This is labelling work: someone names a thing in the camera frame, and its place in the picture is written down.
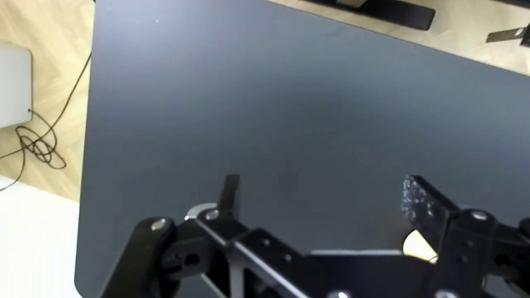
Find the wire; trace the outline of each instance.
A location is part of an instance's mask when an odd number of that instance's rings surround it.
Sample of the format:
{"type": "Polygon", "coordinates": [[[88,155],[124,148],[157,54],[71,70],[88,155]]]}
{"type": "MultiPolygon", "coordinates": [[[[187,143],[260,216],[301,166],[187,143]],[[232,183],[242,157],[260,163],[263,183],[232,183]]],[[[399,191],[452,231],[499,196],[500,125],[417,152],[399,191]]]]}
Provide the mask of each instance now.
{"type": "Polygon", "coordinates": [[[55,132],[55,125],[65,115],[65,112],[71,102],[71,97],[73,97],[75,90],[78,89],[78,84],[79,84],[89,60],[91,60],[91,52],[88,54],[88,57],[86,57],[86,60],[76,77],[76,82],[73,84],[73,87],[65,100],[61,112],[58,113],[58,117],[51,123],[41,113],[38,113],[36,110],[31,110],[48,127],[45,133],[38,133],[26,125],[15,127],[20,147],[17,150],[12,150],[8,153],[0,155],[0,160],[7,158],[10,155],[15,155],[15,153],[22,153],[22,163],[20,163],[18,175],[8,185],[0,186],[0,191],[10,188],[12,185],[15,185],[22,178],[25,166],[26,166],[26,152],[33,153],[40,161],[48,163],[51,168],[65,168],[66,166],[65,157],[56,152],[58,135],[55,132]]]}

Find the gray surface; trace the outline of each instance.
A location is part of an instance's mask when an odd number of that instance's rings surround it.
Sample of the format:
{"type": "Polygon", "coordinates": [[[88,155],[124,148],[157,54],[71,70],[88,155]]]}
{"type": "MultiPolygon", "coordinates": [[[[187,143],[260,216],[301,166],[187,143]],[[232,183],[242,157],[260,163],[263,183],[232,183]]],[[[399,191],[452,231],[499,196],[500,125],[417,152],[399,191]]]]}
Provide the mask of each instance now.
{"type": "Polygon", "coordinates": [[[0,39],[0,128],[31,118],[31,52],[0,39]]]}
{"type": "Polygon", "coordinates": [[[528,213],[525,75],[258,0],[98,1],[91,70],[83,296],[136,221],[181,219],[229,171],[242,219],[301,251],[396,248],[406,173],[528,213]]]}

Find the wooden floor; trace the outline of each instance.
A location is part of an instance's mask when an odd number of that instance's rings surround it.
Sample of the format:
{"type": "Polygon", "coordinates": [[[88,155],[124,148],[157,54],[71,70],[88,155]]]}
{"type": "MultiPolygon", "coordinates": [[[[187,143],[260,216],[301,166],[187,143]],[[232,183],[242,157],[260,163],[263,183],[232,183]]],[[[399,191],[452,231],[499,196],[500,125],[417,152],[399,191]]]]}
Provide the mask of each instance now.
{"type": "MultiPolygon", "coordinates": [[[[33,108],[50,122],[58,117],[89,54],[93,14],[91,0],[0,1],[0,39],[25,46],[33,52],[33,108]]],[[[79,198],[86,100],[88,72],[55,127],[60,137],[58,153],[65,157],[66,168],[55,170],[28,155],[22,175],[25,183],[68,198],[79,198]]],[[[28,127],[38,132],[46,130],[38,118],[33,118],[28,127]]],[[[13,130],[13,127],[0,128],[0,155],[20,147],[13,130]]],[[[20,163],[22,153],[0,160],[0,175],[17,176],[20,163]]]]}
{"type": "MultiPolygon", "coordinates": [[[[525,26],[530,9],[492,0],[412,0],[437,9],[429,31],[417,31],[366,16],[338,11],[303,0],[273,0],[278,4],[323,14],[354,26],[421,42],[510,70],[530,74],[530,47],[518,41],[487,44],[490,31],[525,26]]],[[[35,110],[55,120],[89,52],[94,4],[91,0],[2,0],[0,39],[30,47],[33,52],[35,110]]],[[[83,168],[88,77],[84,74],[65,117],[56,125],[58,152],[68,161],[55,170],[28,157],[23,181],[78,200],[83,168]]],[[[36,118],[28,123],[45,132],[36,118]]],[[[13,127],[0,128],[0,155],[18,148],[13,127]]],[[[22,155],[0,160],[0,175],[17,176],[22,155]]]]}

